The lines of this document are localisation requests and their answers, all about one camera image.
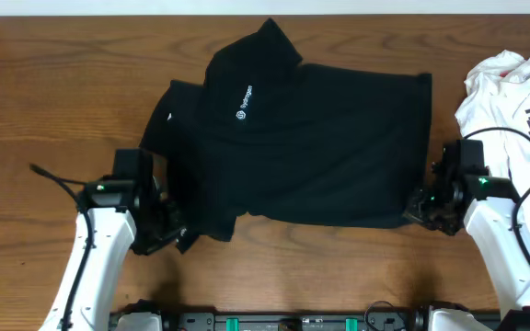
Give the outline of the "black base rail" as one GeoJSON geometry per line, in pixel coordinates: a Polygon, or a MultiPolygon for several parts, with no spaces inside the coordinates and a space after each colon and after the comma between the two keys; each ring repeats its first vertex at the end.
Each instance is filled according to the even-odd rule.
{"type": "Polygon", "coordinates": [[[158,328],[165,331],[347,331],[422,330],[426,313],[389,312],[368,315],[331,314],[154,314],[158,328]]]}

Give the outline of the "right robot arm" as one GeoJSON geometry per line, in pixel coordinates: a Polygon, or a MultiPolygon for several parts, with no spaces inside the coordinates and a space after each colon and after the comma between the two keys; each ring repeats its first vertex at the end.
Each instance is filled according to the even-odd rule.
{"type": "Polygon", "coordinates": [[[464,175],[421,188],[405,215],[429,230],[474,241],[500,308],[499,330],[530,330],[530,206],[507,178],[464,175]]]}

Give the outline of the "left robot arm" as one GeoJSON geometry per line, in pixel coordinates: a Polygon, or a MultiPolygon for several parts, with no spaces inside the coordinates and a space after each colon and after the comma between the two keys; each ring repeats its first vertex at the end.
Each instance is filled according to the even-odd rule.
{"type": "Polygon", "coordinates": [[[179,208],[155,180],[92,181],[75,199],[75,240],[42,330],[108,330],[127,253],[153,254],[184,229],[179,208]]]}

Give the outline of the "white t-shirt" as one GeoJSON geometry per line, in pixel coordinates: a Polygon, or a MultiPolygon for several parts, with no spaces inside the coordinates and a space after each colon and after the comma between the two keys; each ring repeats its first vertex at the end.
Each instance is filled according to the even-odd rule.
{"type": "Polygon", "coordinates": [[[462,135],[483,143],[486,166],[530,206],[530,57],[502,51],[473,69],[455,113],[462,135]]]}

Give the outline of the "black polo shirt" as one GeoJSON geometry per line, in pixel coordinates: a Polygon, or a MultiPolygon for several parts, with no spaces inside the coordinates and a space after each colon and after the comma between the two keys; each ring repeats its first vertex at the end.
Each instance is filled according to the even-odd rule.
{"type": "Polygon", "coordinates": [[[429,74],[305,63],[273,20],[174,80],[140,145],[167,160],[191,235],[227,242],[238,217],[393,229],[423,181],[429,74]]]}

